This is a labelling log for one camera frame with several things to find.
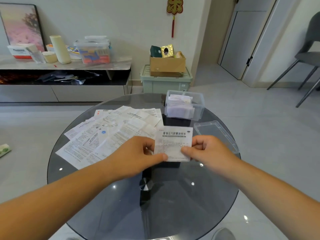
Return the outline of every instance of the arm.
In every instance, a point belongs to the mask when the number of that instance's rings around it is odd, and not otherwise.
[[[153,139],[133,137],[106,159],[0,204],[0,239],[50,238],[111,183],[167,160],[146,148],[154,150]]]
[[[182,153],[234,183],[289,239],[320,236],[320,203],[286,182],[238,159],[219,139],[195,136]]]

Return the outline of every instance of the red tassel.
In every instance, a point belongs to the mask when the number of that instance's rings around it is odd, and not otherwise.
[[[174,37],[174,16],[173,16],[173,19],[172,19],[172,32],[171,32],[171,38]]]

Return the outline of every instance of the gray chair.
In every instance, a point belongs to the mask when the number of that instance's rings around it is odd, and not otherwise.
[[[302,86],[310,79],[310,77],[314,74],[314,72],[320,67],[320,52],[309,52],[315,41],[320,42],[320,12],[315,14],[308,27],[308,31],[306,32],[306,39],[302,49],[295,56],[297,59],[285,72],[279,76],[277,80],[275,80],[270,87],[267,88],[269,90],[274,84],[276,84],[281,78],[283,78],[296,64],[299,62],[310,64],[314,66],[312,71],[306,77],[306,79],[302,82],[298,90],[302,88]],[[314,86],[306,93],[306,95],[302,98],[302,100],[297,104],[296,108],[298,108],[304,100],[310,95],[310,93],[319,85],[320,78],[316,81]]]

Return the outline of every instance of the shoe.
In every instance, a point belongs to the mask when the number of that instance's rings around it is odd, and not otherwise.
[[[228,228],[220,228],[215,232],[212,240],[236,240],[236,238]]]

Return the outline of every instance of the hand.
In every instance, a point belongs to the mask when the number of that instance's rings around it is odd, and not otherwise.
[[[123,143],[114,153],[102,160],[107,163],[114,174],[114,181],[129,178],[143,170],[168,160],[165,153],[151,155],[155,141],[148,137],[134,136]]]
[[[184,146],[181,152],[202,162],[206,167],[225,178],[241,160],[238,159],[217,137],[195,136],[192,147]]]

